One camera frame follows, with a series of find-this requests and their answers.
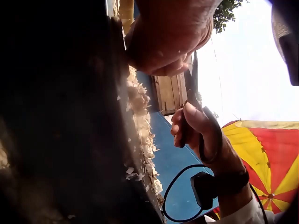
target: hand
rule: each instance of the hand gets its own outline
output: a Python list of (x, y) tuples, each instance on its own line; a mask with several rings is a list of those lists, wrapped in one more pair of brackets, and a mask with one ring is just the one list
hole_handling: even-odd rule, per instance
[[(199, 133), (203, 135), (205, 147), (204, 153), (207, 158), (214, 156), (214, 149), (217, 146), (217, 136), (214, 130), (213, 123), (206, 117), (204, 113), (197, 110), (190, 103), (186, 103), (184, 108), (181, 108), (175, 112), (172, 117), (172, 127), (171, 134), (174, 135), (174, 145), (179, 147), (179, 142), (182, 137), (182, 125), (181, 118), (182, 114), (186, 118), (189, 124), (187, 131), (186, 143), (195, 152), (195, 154), (200, 158), (199, 155)], [(230, 144), (228, 138), (222, 135), (222, 149), (220, 155), (212, 164), (204, 164), (211, 168), (215, 175), (226, 172), (234, 171), (244, 171), (245, 167), (242, 160), (234, 151), (232, 145)]]
[(137, 0), (140, 17), (125, 37), (129, 63), (149, 75), (173, 76), (210, 38), (220, 0)]

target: black watch strap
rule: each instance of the black watch strap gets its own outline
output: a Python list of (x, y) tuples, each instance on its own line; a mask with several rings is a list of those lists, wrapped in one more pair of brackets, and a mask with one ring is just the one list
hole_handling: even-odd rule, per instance
[(248, 171), (233, 172), (214, 177), (217, 196), (240, 193), (249, 182)]

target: red and yellow umbrella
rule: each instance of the red and yellow umbrella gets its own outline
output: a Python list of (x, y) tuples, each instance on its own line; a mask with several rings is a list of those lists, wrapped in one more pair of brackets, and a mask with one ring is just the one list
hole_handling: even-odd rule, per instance
[(248, 120), (222, 128), (243, 160), (265, 210), (286, 210), (298, 190), (298, 129), (299, 122)]

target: green leaves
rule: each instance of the green leaves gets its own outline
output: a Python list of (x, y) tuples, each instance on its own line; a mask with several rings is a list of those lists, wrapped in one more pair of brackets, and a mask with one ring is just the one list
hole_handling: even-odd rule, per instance
[(228, 21), (236, 21), (233, 9), (242, 6), (242, 2), (243, 0), (223, 0), (220, 3), (213, 16), (216, 33), (221, 33), (222, 30), (225, 31), (226, 23)]

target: scissor blade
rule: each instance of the scissor blade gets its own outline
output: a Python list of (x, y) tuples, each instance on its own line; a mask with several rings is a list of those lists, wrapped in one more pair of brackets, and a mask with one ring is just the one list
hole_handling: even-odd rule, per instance
[(187, 91), (188, 102), (193, 106), (198, 107), (199, 103), (196, 99), (197, 87), (198, 87), (198, 67), (197, 67), (197, 54), (194, 53), (192, 75), (190, 70), (184, 72), (185, 86)]

